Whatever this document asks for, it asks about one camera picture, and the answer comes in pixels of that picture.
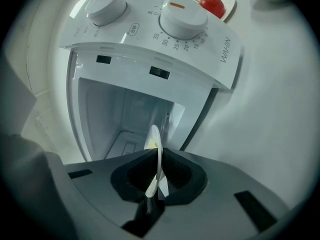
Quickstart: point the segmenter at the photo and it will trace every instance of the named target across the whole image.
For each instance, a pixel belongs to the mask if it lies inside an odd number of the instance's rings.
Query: brand logo
[[[226,40],[224,40],[224,47],[223,47],[222,56],[220,59],[220,61],[224,62],[224,63],[226,62],[226,59],[228,58],[229,47],[230,47],[230,43],[231,43],[231,40],[228,37],[225,37],[225,38],[226,38]]]

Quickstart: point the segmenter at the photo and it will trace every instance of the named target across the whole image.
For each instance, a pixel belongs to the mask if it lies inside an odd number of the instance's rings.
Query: white knob
[[[207,25],[208,16],[193,0],[165,0],[160,15],[160,26],[169,36],[188,40],[194,38]]]
[[[97,26],[105,26],[118,19],[126,10],[125,0],[90,0],[85,10]]]

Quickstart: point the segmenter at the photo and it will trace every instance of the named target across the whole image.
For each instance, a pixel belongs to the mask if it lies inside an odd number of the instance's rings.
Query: rectangular slot
[[[86,176],[86,175],[89,175],[92,173],[93,173],[92,170],[85,169],[85,170],[78,170],[78,171],[74,171],[74,172],[69,172],[68,174],[71,179],[75,179],[75,178]]]
[[[160,69],[160,68],[157,68],[155,66],[152,66],[150,68],[149,74],[154,75],[154,76],[159,77],[159,78],[168,79],[169,75],[170,75],[170,72],[165,71],[165,70]]]
[[[249,191],[235,193],[234,196],[260,232],[277,222]]]
[[[96,58],[96,62],[98,62],[98,63],[104,63],[104,64],[110,64],[110,62],[111,62],[111,57],[110,57],[110,56],[98,55],[98,57]]]

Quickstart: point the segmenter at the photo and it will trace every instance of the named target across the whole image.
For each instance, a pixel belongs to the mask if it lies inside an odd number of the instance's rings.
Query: timer knob
[[[90,0],[85,11],[95,25],[105,26],[118,19],[126,8],[125,0]]]
[[[208,16],[206,10],[193,0],[165,0],[159,23],[169,36],[188,40],[205,28]]]

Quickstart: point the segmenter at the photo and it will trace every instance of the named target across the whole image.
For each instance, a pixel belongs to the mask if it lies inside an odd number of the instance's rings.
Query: control panel
[[[187,64],[230,89],[241,52],[238,36],[194,0],[85,0],[76,4],[59,46],[125,45]]]

